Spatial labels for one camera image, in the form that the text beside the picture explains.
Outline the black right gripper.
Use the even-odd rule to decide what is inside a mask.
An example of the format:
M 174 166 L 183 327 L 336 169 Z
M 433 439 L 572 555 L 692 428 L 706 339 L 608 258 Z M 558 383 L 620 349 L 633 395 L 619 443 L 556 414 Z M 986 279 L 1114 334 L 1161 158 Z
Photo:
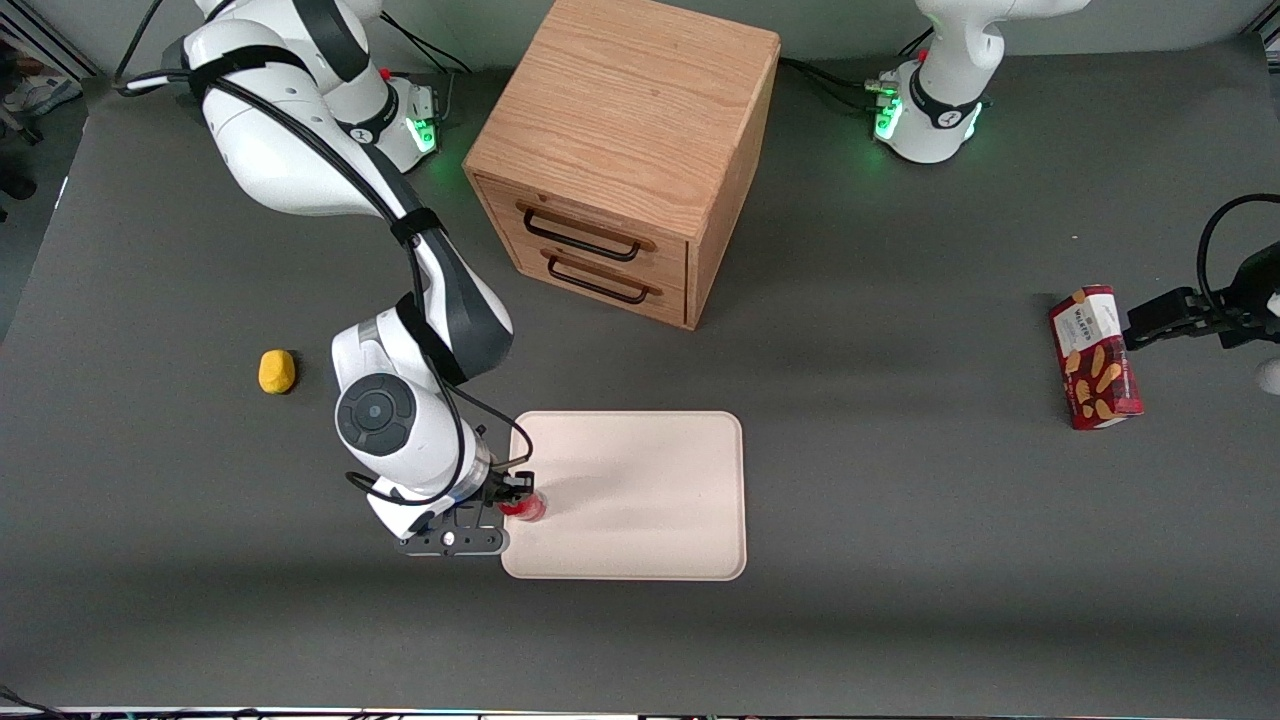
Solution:
M 489 474 L 483 496 L 430 506 L 389 502 L 367 496 L 384 527 L 399 541 L 503 541 L 503 520 L 494 506 L 524 502 L 534 496 L 535 473 Z

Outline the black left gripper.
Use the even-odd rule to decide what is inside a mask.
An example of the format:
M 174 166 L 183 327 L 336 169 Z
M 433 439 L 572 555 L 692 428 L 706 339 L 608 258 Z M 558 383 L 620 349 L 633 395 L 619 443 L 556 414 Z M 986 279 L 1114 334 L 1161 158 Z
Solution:
M 1213 315 L 1224 350 L 1252 342 L 1277 345 L 1277 293 L 1279 243 L 1271 243 L 1248 256 L 1230 284 L 1212 290 L 1210 305 L 1198 291 L 1180 287 L 1128 310 L 1125 347 L 1135 352 L 1164 340 L 1212 334 Z

